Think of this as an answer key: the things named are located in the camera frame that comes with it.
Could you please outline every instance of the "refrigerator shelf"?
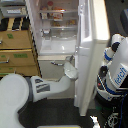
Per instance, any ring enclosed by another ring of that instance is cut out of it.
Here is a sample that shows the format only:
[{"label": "refrigerator shelf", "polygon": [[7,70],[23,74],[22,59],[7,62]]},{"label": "refrigerator shelf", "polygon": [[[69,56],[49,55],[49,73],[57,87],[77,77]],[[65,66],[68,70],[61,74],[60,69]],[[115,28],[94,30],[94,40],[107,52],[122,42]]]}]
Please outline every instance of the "refrigerator shelf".
[{"label": "refrigerator shelf", "polygon": [[39,13],[73,13],[78,12],[78,9],[70,10],[40,10]]},{"label": "refrigerator shelf", "polygon": [[68,27],[51,27],[51,30],[76,30],[77,29],[77,25],[73,25],[73,26],[68,26]]},{"label": "refrigerator shelf", "polygon": [[53,17],[48,19],[42,19],[42,20],[50,20],[50,21],[64,21],[64,20],[77,20],[78,17],[64,17],[62,20],[56,20]]}]

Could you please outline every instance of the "floor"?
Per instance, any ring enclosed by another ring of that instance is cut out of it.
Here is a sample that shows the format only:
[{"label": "floor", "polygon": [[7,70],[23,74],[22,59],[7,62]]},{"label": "floor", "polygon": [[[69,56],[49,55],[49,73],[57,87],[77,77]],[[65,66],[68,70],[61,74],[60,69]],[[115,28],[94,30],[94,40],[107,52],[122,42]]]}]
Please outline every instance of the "floor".
[{"label": "floor", "polygon": [[89,109],[85,117],[80,117],[78,108],[73,104],[73,99],[44,99],[36,103],[29,103],[25,111],[20,114],[19,119],[25,128],[47,125],[79,125],[81,128],[93,128],[90,116],[96,116],[103,128],[106,119],[103,118],[100,110]]}]

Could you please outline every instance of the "white refrigerator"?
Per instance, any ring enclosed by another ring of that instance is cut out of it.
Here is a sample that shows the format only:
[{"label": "white refrigerator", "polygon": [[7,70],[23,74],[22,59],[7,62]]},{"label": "white refrigerator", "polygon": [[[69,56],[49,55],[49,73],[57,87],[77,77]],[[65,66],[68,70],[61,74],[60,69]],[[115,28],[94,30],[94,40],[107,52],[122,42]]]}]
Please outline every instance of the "white refrigerator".
[{"label": "white refrigerator", "polygon": [[74,55],[78,79],[63,95],[72,94],[74,105],[85,116],[110,38],[104,0],[26,0],[26,6],[42,77],[52,79],[62,71],[50,67],[51,60],[63,62]]}]

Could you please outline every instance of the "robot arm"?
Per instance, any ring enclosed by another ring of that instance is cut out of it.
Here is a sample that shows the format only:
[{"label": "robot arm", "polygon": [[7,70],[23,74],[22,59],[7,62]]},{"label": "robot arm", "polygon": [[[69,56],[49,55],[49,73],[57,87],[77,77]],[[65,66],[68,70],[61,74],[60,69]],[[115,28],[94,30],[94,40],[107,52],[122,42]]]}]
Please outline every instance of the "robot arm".
[{"label": "robot arm", "polygon": [[31,78],[33,101],[36,102],[48,96],[66,91],[70,87],[70,79],[77,79],[77,69],[70,62],[64,64],[65,76],[59,82],[46,81],[38,76]]}]

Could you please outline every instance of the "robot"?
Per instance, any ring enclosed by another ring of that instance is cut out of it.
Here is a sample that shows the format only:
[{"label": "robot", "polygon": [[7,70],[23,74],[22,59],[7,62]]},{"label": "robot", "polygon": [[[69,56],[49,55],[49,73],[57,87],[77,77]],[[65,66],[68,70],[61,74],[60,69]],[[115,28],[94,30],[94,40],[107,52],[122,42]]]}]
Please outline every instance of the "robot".
[{"label": "robot", "polygon": [[98,99],[105,104],[116,106],[128,91],[128,37],[115,34],[111,47],[104,51],[104,59],[97,78]]},{"label": "robot", "polygon": [[77,70],[70,62],[64,64],[65,76],[58,82],[46,81],[39,76],[24,78],[9,74],[0,81],[0,128],[24,128],[18,120],[29,101],[36,102],[70,87],[71,79],[77,79]]}]

